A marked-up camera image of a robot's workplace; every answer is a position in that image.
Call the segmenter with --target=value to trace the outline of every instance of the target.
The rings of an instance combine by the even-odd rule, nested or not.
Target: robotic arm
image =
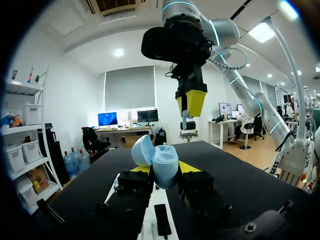
[[[231,56],[231,46],[240,40],[235,23],[229,19],[207,19],[191,0],[164,0],[162,26],[145,33],[141,52],[147,58],[174,63],[170,72],[171,78],[178,80],[175,99],[183,129],[188,129],[187,118],[201,115],[207,94],[201,67],[209,60],[229,80],[245,113],[250,118],[261,113],[265,128],[278,149],[269,173],[274,175],[279,167],[280,178],[289,184],[297,186],[300,180],[310,181],[313,166],[318,161],[314,154],[314,142],[306,139],[305,134],[302,136],[301,130],[299,138],[294,139],[264,93],[259,91],[254,94],[248,89],[237,71],[247,63],[230,66],[226,62]],[[320,144],[320,132],[315,134],[315,138]],[[320,145],[317,153],[320,156]]]

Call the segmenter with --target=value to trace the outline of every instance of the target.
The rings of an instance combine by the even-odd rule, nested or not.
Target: computer monitor
[[[219,103],[220,116],[231,115],[231,104],[230,103]]]
[[[233,119],[236,119],[237,117],[240,116],[240,113],[239,113],[239,111],[231,111],[231,115],[232,115]]]
[[[238,104],[236,108],[238,109],[240,114],[243,114],[245,112],[244,108],[242,107],[242,104]]]
[[[158,122],[158,109],[138,111],[138,123]]]
[[[98,114],[99,126],[109,126],[117,125],[117,113],[116,112],[107,112]]]

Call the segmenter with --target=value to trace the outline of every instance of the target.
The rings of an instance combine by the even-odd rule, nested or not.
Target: cardboard box
[[[42,166],[37,166],[35,169],[28,171],[27,174],[37,194],[49,187],[48,180]]]

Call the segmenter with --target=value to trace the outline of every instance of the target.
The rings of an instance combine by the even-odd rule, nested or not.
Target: pipe
[[[291,71],[293,72],[293,79],[294,79],[294,84],[295,84],[296,92],[298,95],[298,102],[299,102],[299,123],[300,123],[299,125],[300,125],[300,127],[298,128],[297,138],[304,140],[305,139],[305,128],[306,128],[306,106],[304,104],[305,103],[304,98],[303,98],[304,92],[303,92],[303,88],[300,84],[301,81],[300,81],[300,77],[298,76],[298,70],[297,70],[295,59],[292,56],[292,53],[291,53],[284,37],[282,36],[280,31],[278,30],[274,21],[271,19],[271,16],[267,16],[261,22],[266,23],[271,28],[271,30],[274,31],[275,36],[278,39],[278,41],[279,41],[279,43],[285,53],[285,56],[288,60]]]

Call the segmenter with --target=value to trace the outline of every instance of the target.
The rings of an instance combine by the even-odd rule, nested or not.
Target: black chair
[[[253,123],[247,123],[246,125],[244,125],[244,129],[253,129],[254,128],[254,124]],[[244,140],[244,145],[243,146],[240,146],[239,148],[242,149],[242,150],[248,150],[250,149],[251,147],[248,146],[248,136],[249,134],[245,134],[245,140]]]
[[[265,137],[261,135],[261,132],[264,130],[264,127],[262,125],[262,118],[260,114],[258,114],[254,118],[254,140],[257,141],[257,136],[262,138],[262,140],[265,140]]]
[[[89,154],[91,151],[93,153],[95,153],[95,151],[98,151],[100,153],[100,151],[106,149],[111,145],[111,143],[109,142],[109,137],[105,137],[99,140],[97,134],[95,133],[92,127],[82,127],[81,129],[83,133],[83,137],[82,137],[83,145],[85,150]]]

